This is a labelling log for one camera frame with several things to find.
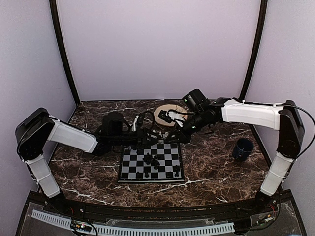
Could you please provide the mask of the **black white chess board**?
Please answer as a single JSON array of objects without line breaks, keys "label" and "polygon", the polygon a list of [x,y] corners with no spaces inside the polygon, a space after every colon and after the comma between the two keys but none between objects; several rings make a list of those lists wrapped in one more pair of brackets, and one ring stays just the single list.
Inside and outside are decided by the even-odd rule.
[{"label": "black white chess board", "polygon": [[172,183],[185,180],[179,144],[155,144],[148,149],[126,147],[121,155],[119,183]]}]

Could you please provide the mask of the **black chess piece corner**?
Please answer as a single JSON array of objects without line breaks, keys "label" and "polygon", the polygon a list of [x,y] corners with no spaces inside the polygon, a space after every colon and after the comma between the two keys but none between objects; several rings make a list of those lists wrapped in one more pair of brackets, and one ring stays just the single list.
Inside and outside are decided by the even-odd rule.
[{"label": "black chess piece corner", "polygon": [[175,172],[174,176],[179,177],[180,167],[178,165],[173,167],[173,171]]}]

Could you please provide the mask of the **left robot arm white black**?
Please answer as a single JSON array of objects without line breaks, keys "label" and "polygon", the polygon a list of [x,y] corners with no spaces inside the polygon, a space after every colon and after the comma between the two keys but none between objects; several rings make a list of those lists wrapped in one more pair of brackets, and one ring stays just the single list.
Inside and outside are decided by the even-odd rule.
[{"label": "left robot arm white black", "polygon": [[17,154],[26,163],[44,195],[51,199],[51,208],[58,214],[66,214],[69,202],[61,197],[63,193],[44,158],[46,142],[60,143],[95,156],[111,152],[115,146],[135,150],[148,148],[162,137],[143,127],[142,117],[144,114],[138,115],[133,125],[130,125],[123,114],[110,112],[103,117],[102,125],[91,132],[69,125],[51,116],[45,108],[39,108],[15,129]]}]

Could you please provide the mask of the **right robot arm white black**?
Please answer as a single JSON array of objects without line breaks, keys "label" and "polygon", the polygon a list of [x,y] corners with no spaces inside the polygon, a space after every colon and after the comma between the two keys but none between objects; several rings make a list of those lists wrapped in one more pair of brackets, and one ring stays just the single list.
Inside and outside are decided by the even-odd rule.
[{"label": "right robot arm white black", "polygon": [[260,187],[261,195],[251,203],[255,213],[262,213],[301,151],[305,128],[295,103],[288,100],[283,104],[262,104],[223,97],[210,101],[197,88],[184,96],[183,101],[190,111],[189,118],[184,119],[183,113],[174,109],[162,110],[158,115],[167,123],[178,124],[166,137],[167,143],[189,143],[193,133],[218,122],[246,123],[279,132],[276,156]]}]

